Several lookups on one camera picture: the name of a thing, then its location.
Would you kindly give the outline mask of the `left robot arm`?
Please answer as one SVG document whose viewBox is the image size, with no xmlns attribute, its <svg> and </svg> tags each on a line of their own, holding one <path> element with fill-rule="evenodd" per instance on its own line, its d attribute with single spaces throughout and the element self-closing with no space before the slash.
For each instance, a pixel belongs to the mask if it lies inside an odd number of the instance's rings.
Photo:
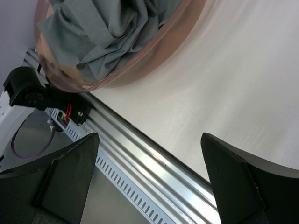
<svg viewBox="0 0 299 224">
<path fill-rule="evenodd" d="M 63 109 L 63 99 L 50 84 L 43 84 L 32 67 L 13 69 L 0 96 L 0 159 L 4 158 L 7 144 L 36 109 Z"/>
</svg>

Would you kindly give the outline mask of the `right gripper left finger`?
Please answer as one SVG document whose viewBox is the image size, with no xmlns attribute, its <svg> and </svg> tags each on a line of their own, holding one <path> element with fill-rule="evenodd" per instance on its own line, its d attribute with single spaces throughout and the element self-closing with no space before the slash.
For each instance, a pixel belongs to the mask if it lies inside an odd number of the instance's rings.
<svg viewBox="0 0 299 224">
<path fill-rule="evenodd" d="M 72 144 L 0 174 L 2 224 L 79 224 L 100 139 Z"/>
</svg>

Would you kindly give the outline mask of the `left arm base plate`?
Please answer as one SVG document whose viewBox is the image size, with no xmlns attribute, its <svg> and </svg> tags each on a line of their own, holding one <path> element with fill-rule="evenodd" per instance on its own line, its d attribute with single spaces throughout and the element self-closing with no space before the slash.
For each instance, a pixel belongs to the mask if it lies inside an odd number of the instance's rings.
<svg viewBox="0 0 299 224">
<path fill-rule="evenodd" d="M 86 101 L 80 94 L 69 93 L 46 85 L 50 108 L 59 109 L 58 120 L 66 127 L 72 120 L 77 125 L 83 124 L 88 117 L 92 104 Z"/>
</svg>

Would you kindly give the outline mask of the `grey shirt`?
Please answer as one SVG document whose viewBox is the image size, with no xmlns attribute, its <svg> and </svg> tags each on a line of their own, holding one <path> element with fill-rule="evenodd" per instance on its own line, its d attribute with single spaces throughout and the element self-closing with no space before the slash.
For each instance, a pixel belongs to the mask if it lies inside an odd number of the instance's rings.
<svg viewBox="0 0 299 224">
<path fill-rule="evenodd" d="M 86 82 L 119 69 L 158 33 L 178 0 L 52 0 L 38 27 L 56 61 Z"/>
</svg>

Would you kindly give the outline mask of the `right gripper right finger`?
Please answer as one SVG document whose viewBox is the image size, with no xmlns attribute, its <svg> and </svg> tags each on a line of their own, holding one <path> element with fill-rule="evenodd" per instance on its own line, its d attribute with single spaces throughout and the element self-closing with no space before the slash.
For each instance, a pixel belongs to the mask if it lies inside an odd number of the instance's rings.
<svg viewBox="0 0 299 224">
<path fill-rule="evenodd" d="M 299 172 L 204 133 L 209 180 L 223 224 L 297 224 Z"/>
</svg>

